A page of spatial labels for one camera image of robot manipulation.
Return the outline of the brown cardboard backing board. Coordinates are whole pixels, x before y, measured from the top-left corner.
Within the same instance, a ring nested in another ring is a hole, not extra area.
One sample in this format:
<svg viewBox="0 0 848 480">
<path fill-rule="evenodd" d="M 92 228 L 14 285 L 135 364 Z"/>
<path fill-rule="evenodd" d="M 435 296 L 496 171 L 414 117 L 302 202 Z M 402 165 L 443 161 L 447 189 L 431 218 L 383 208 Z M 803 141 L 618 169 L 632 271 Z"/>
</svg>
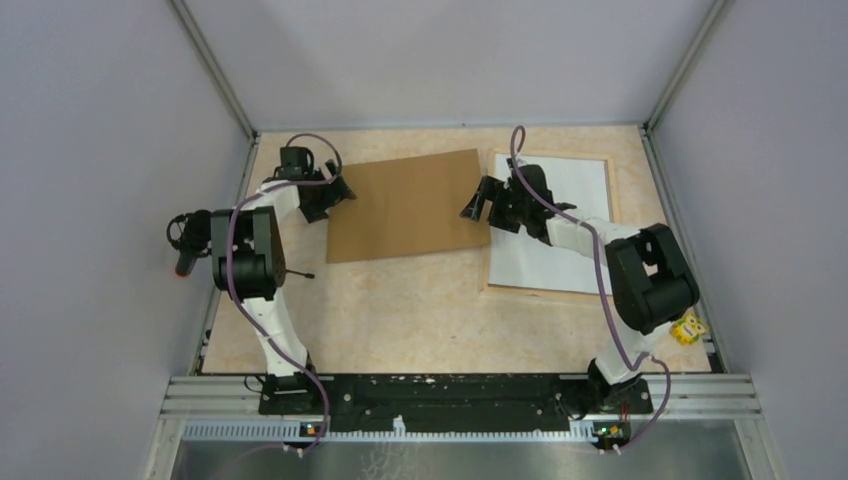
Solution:
<svg viewBox="0 0 848 480">
<path fill-rule="evenodd" d="M 329 213 L 329 264 L 488 246 L 489 228 L 460 217 L 482 177 L 475 149 L 343 168 L 356 198 Z"/>
</svg>

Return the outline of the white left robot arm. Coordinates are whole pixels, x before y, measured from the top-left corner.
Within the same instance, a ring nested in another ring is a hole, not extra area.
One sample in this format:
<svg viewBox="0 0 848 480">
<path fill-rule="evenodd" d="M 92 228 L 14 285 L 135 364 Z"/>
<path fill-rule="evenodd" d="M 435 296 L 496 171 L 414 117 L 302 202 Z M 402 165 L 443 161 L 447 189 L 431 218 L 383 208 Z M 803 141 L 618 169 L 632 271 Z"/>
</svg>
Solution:
<svg viewBox="0 0 848 480">
<path fill-rule="evenodd" d="M 297 413 L 319 404 L 321 393 L 307 348 L 295 332 L 284 284 L 286 264 L 280 222 L 299 212 L 307 223 L 328 219 L 331 208 L 355 194 L 341 176 L 340 159 L 323 165 L 307 147 L 287 145 L 259 189 L 210 219 L 216 287 L 229 295 L 253 328 L 266 360 L 263 394 L 282 395 Z"/>
</svg>

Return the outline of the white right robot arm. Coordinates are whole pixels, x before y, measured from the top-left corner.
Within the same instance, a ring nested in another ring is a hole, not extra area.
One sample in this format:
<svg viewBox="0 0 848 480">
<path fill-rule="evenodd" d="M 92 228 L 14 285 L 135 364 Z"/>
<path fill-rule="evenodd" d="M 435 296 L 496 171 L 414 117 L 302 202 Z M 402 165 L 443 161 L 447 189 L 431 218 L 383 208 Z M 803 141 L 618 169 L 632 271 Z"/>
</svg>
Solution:
<svg viewBox="0 0 848 480">
<path fill-rule="evenodd" d="M 612 412 L 661 331 L 699 301 L 699 286 L 667 225 L 637 228 L 593 216 L 555 201 L 541 166 L 513 158 L 507 165 L 509 177 L 482 177 L 459 215 L 592 261 L 611 342 L 589 364 L 586 397 L 594 409 Z"/>
</svg>

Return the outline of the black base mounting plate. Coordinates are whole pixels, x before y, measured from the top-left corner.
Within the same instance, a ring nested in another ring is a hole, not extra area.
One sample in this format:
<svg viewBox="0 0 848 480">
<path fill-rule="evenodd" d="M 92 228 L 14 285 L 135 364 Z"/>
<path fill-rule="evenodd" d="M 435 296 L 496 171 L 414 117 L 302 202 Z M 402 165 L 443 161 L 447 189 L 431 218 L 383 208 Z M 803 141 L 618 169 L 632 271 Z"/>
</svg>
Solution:
<svg viewBox="0 0 848 480">
<path fill-rule="evenodd" d="M 332 433 L 564 431 L 590 415 L 650 415 L 647 382 L 606 387 L 586 374 L 303 374 L 261 381 L 264 416 L 314 415 Z"/>
</svg>

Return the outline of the light wooden picture frame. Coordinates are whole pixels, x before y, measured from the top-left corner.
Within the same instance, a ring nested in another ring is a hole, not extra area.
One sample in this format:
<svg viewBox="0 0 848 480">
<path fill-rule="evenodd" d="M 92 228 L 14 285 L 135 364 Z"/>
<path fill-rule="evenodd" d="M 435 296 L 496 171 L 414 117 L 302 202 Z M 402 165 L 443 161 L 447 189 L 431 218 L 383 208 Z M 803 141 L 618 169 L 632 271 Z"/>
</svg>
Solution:
<svg viewBox="0 0 848 480">
<path fill-rule="evenodd" d="M 614 161 L 608 156 L 532 151 L 519 155 L 539 165 L 557 202 L 567 202 L 606 221 L 622 221 Z M 594 299 L 599 290 L 593 261 L 531 238 L 524 228 L 493 228 L 483 250 L 482 290 L 491 294 L 551 299 Z"/>
</svg>

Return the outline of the small yellow object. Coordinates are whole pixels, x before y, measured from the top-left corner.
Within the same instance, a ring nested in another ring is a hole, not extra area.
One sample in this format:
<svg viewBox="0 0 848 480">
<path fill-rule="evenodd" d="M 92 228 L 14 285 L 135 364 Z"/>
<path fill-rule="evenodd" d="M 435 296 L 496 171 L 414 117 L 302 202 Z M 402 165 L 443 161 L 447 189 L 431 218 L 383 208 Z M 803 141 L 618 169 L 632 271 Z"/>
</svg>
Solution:
<svg viewBox="0 0 848 480">
<path fill-rule="evenodd" d="M 693 345 L 708 332 L 709 327 L 694 312 L 687 312 L 674 321 L 670 328 L 671 336 L 680 345 Z"/>
</svg>

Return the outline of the aluminium front rail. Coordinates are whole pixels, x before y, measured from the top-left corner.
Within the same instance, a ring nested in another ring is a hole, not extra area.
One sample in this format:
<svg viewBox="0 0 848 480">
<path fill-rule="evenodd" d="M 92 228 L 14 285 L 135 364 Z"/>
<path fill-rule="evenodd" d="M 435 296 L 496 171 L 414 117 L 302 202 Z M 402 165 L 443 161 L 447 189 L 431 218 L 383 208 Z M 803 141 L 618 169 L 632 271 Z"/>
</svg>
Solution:
<svg viewBox="0 0 848 480">
<path fill-rule="evenodd" d="M 751 378 L 645 373 L 650 415 L 590 415 L 564 431 L 332 433 L 314 415 L 264 416 L 256 375 L 170 380 L 144 477 L 768 478 Z"/>
</svg>

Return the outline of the black microphone on stand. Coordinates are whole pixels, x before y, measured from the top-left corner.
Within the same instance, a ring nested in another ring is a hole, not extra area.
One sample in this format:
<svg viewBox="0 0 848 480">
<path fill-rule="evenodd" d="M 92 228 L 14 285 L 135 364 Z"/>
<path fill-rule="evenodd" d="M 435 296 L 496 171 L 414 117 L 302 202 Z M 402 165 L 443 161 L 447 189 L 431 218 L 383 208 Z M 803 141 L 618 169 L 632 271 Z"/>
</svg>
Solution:
<svg viewBox="0 0 848 480">
<path fill-rule="evenodd" d="M 238 213 L 229 232 L 230 210 L 198 210 L 173 218 L 168 242 L 179 252 L 175 272 L 188 276 L 199 258 L 211 257 L 218 289 L 234 288 L 245 297 L 266 295 L 282 286 L 292 271 L 286 267 L 276 211 L 272 206 Z"/>
</svg>

